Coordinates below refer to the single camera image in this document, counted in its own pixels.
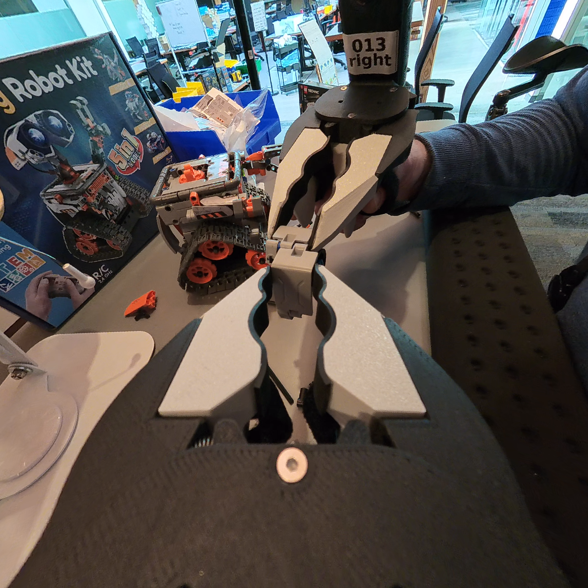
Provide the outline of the white easel sign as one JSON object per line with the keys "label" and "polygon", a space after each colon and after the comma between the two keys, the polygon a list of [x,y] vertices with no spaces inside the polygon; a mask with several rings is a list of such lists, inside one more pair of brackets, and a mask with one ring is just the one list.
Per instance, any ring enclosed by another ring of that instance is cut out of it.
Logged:
{"label": "white easel sign", "polygon": [[299,30],[315,57],[319,82],[330,86],[338,86],[339,80],[334,65],[334,57],[320,25],[314,19],[308,20],[299,24]]}

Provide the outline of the whiteboard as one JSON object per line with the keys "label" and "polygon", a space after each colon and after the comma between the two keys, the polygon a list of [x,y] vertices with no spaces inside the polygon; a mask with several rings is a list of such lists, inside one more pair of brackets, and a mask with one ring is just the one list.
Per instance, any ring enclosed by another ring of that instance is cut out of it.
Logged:
{"label": "whiteboard", "polygon": [[196,1],[166,1],[156,4],[173,49],[193,47],[208,42]]}

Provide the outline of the black office chair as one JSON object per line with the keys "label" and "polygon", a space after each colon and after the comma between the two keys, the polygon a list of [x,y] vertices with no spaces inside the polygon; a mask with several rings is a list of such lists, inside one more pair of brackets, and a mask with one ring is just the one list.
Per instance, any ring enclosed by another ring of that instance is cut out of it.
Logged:
{"label": "black office chair", "polygon": [[508,15],[502,28],[500,29],[496,39],[491,44],[490,48],[482,58],[480,64],[474,70],[472,76],[465,85],[462,95],[459,111],[459,123],[464,123],[467,120],[467,114],[473,103],[473,100],[482,85],[485,83],[492,70],[494,70],[498,61],[506,53],[511,46],[513,38],[518,30],[518,25],[513,24],[514,14]]}
{"label": "black office chair", "polygon": [[[447,87],[453,86],[454,81],[450,79],[433,79],[425,77],[423,73],[426,58],[432,53],[434,42],[437,40],[437,35],[442,27],[443,14],[440,8],[437,9],[432,26],[424,37],[424,44],[419,52],[415,64],[415,93],[418,94],[415,109],[418,111],[417,121],[433,121],[433,120],[451,120],[455,117],[450,113],[453,106],[445,102],[445,92]],[[433,102],[426,102],[422,97],[422,90],[428,89],[429,86],[437,88],[437,100]]]}

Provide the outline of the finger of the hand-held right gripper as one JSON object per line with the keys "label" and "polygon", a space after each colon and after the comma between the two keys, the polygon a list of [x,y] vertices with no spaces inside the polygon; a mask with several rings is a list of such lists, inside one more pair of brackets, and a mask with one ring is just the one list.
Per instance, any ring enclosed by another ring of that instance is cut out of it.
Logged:
{"label": "finger of the hand-held right gripper", "polygon": [[289,149],[277,171],[268,218],[268,239],[296,216],[303,227],[313,218],[318,190],[317,170],[328,159],[329,138],[320,128],[305,128]]}
{"label": "finger of the hand-held right gripper", "polygon": [[376,191],[380,164],[386,167],[392,160],[391,135],[371,134],[349,144],[347,170],[335,180],[331,198],[322,206],[315,223],[312,250],[328,244],[342,229],[349,237],[355,228],[356,217]]}

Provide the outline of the white sticker sheet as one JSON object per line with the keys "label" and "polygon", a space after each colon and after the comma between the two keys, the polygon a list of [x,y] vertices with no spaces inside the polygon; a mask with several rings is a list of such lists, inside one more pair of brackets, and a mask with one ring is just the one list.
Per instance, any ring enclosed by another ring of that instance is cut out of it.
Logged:
{"label": "white sticker sheet", "polygon": [[204,117],[211,122],[219,123],[227,128],[235,116],[243,111],[234,100],[217,88],[203,95],[201,99],[189,109],[195,116]]}

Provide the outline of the clear plastic bags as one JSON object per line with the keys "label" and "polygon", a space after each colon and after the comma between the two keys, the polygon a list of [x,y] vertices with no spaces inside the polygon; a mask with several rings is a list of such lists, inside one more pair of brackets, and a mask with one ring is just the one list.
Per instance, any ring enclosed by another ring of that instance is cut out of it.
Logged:
{"label": "clear plastic bags", "polygon": [[262,93],[243,111],[237,114],[231,124],[225,128],[219,123],[195,116],[189,109],[181,112],[169,111],[159,105],[154,106],[164,130],[214,130],[217,137],[229,151],[246,151],[246,141],[253,136],[256,126],[264,113],[268,90]]}

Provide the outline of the person's right forearm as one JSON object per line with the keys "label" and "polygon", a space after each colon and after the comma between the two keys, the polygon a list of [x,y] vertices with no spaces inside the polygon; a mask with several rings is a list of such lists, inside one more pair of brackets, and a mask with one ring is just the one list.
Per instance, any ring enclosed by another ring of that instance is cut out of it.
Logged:
{"label": "person's right forearm", "polygon": [[587,193],[587,68],[551,99],[418,135],[432,166],[408,210],[511,206]]}

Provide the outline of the black toy set box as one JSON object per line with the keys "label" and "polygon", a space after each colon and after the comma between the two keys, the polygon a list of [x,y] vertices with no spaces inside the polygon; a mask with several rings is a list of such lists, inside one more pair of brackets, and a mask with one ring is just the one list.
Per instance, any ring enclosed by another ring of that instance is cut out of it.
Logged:
{"label": "black toy set box", "polygon": [[323,94],[332,88],[337,88],[337,86],[316,81],[299,82],[298,97],[300,114],[303,114],[309,105],[314,104]]}

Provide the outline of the person's right hand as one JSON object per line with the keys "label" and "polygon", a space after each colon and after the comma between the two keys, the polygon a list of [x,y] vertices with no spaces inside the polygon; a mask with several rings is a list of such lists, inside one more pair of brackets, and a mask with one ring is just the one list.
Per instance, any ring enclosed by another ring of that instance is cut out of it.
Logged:
{"label": "person's right hand", "polygon": [[425,144],[415,138],[407,159],[392,170],[392,180],[397,183],[397,186],[393,187],[392,195],[389,196],[384,183],[381,183],[375,195],[355,217],[351,232],[360,229],[368,216],[375,214],[385,204],[386,199],[399,202],[401,205],[411,201],[419,193],[431,164],[432,158]]}

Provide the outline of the white book stand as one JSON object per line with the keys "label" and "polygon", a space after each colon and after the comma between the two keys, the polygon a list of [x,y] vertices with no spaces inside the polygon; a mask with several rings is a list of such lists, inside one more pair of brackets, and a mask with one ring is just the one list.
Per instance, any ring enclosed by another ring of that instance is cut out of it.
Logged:
{"label": "white book stand", "polygon": [[49,395],[69,394],[77,425],[55,463],[26,489],[1,499],[1,587],[8,587],[40,540],[70,471],[99,419],[131,378],[151,358],[155,342],[133,319],[127,305],[154,286],[136,286],[130,270],[93,298],[76,319],[72,334],[50,336],[30,351],[48,370]]}

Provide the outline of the blue plastic bin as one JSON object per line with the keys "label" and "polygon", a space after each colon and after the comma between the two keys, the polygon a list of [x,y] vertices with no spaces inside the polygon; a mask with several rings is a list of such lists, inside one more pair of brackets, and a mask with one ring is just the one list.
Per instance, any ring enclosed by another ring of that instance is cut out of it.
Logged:
{"label": "blue plastic bin", "polygon": [[[237,104],[246,107],[253,102],[261,91],[229,92],[227,95]],[[168,99],[160,106],[169,111],[181,112],[183,108],[193,107],[201,99],[201,96],[182,98],[180,103]],[[275,107],[272,95],[268,95],[264,113],[260,123],[256,126],[255,132],[247,140],[247,153],[260,151],[263,146],[275,143],[276,136],[281,131],[281,122]],[[166,130],[166,137],[180,160],[188,160],[199,155],[212,156],[225,152],[214,130]]]}

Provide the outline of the blue robot kit box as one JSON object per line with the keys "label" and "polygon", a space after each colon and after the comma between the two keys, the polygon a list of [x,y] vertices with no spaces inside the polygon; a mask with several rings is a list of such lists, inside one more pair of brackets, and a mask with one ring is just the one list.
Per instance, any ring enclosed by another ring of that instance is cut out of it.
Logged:
{"label": "blue robot kit box", "polygon": [[111,34],[1,61],[1,305],[65,323],[156,234],[174,154]]}

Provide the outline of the grey orange tracked toy robot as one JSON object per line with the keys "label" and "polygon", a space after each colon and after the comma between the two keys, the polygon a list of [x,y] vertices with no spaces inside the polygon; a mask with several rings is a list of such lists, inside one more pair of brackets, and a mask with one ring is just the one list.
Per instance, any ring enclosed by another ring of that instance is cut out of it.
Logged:
{"label": "grey orange tracked toy robot", "polygon": [[250,156],[240,152],[192,159],[163,168],[151,193],[159,232],[181,254],[178,282],[204,296],[232,290],[266,267],[270,196],[242,179],[276,171],[281,145]]}

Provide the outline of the small orange fin piece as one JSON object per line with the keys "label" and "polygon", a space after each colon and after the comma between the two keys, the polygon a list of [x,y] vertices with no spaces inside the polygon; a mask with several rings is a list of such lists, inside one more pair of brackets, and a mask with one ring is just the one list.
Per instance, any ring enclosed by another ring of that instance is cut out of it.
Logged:
{"label": "small orange fin piece", "polygon": [[156,291],[150,290],[139,298],[133,300],[125,309],[126,318],[133,317],[135,320],[150,318],[157,306]]}

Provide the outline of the person's clothed body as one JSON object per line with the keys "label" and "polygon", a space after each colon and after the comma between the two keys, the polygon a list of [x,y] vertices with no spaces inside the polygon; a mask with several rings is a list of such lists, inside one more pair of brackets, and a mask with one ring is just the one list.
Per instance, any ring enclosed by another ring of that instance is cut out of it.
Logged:
{"label": "person's clothed body", "polygon": [[548,300],[587,393],[587,256],[552,278]]}

